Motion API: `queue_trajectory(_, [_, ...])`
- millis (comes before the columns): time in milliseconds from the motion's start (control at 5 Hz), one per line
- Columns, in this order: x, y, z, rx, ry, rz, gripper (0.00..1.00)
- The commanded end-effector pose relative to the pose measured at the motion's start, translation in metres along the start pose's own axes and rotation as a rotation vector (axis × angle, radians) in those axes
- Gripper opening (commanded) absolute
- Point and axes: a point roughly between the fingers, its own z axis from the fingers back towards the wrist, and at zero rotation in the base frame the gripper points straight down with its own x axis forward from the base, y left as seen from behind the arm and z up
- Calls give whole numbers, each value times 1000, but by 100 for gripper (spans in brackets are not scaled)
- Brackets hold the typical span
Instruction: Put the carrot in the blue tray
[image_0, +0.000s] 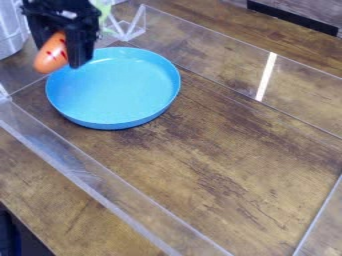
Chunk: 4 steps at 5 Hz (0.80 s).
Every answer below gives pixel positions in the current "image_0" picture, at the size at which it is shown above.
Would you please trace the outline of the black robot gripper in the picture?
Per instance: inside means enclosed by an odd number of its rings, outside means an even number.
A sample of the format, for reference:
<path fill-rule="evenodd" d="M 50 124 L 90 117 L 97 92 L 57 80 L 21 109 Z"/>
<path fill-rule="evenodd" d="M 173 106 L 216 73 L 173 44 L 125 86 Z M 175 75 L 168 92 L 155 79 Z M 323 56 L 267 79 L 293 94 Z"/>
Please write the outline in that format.
<path fill-rule="evenodd" d="M 22 14 L 26 16 L 32 38 L 41 48 L 56 29 L 52 23 L 66 23 L 68 63 L 73 69 L 82 66 L 93 56 L 101 13 L 89 0 L 22 0 Z"/>

